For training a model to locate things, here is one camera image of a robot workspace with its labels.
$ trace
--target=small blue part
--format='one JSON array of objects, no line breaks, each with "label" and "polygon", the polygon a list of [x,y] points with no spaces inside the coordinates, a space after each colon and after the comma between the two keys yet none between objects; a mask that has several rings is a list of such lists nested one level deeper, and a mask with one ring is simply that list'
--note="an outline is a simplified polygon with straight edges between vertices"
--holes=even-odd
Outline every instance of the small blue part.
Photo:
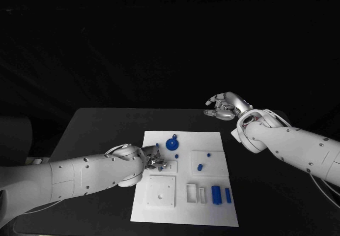
[{"label": "small blue part", "polygon": [[232,203],[232,197],[231,197],[231,190],[229,190],[229,188],[225,189],[225,195],[226,195],[226,202]]},{"label": "small blue part", "polygon": [[212,186],[212,203],[215,205],[222,204],[221,187],[219,186]]},{"label": "small blue part", "polygon": [[167,140],[166,146],[170,151],[174,151],[179,148],[179,141],[176,134],[172,136],[172,139]]}]

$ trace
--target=black curtain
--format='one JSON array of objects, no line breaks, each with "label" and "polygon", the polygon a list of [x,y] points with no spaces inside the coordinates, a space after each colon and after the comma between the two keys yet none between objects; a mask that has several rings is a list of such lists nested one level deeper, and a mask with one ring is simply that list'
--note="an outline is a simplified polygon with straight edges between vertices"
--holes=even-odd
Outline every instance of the black curtain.
[{"label": "black curtain", "polygon": [[30,118],[30,155],[52,153],[78,108],[206,109],[226,91],[340,139],[334,7],[117,1],[0,14],[0,114]]}]

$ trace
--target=table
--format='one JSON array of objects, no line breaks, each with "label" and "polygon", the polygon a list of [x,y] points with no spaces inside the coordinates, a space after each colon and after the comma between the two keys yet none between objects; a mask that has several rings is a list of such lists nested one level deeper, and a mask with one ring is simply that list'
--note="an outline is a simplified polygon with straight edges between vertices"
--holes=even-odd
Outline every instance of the table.
[{"label": "table", "polygon": [[78,236],[337,234],[340,211],[308,174],[268,150],[251,153],[231,135],[235,125],[236,120],[215,119],[197,109],[81,108],[51,161],[104,153],[125,143],[140,147],[146,130],[221,132],[239,228],[130,222],[136,187],[117,186],[19,216],[14,230]]}]

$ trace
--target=robotic hand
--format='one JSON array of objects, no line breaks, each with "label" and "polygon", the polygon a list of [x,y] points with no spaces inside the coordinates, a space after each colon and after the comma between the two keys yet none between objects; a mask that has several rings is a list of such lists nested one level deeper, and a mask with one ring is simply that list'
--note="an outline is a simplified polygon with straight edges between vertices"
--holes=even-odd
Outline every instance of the robotic hand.
[{"label": "robotic hand", "polygon": [[120,145],[105,154],[39,165],[0,167],[0,228],[33,208],[105,190],[136,185],[144,169],[166,166],[159,147]]},{"label": "robotic hand", "polygon": [[281,161],[340,186],[340,142],[291,127],[271,110],[254,109],[232,92],[213,96],[206,105],[213,102],[215,110],[205,114],[222,120],[239,118],[232,136],[249,151],[268,148]]}]

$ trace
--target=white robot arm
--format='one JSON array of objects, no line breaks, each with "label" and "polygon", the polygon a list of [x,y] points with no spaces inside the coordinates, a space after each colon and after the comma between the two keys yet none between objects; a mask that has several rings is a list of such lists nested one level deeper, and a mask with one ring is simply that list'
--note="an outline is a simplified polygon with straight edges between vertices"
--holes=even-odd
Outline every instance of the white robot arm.
[{"label": "white robot arm", "polygon": [[144,169],[166,166],[159,147],[130,144],[105,154],[39,165],[0,167],[0,228],[30,209],[105,190],[136,185]]},{"label": "white robot arm", "polygon": [[269,110],[257,110],[232,92],[213,96],[208,116],[222,120],[239,118],[232,135],[254,153],[269,149],[274,156],[303,171],[340,186],[340,142],[291,127]]}]

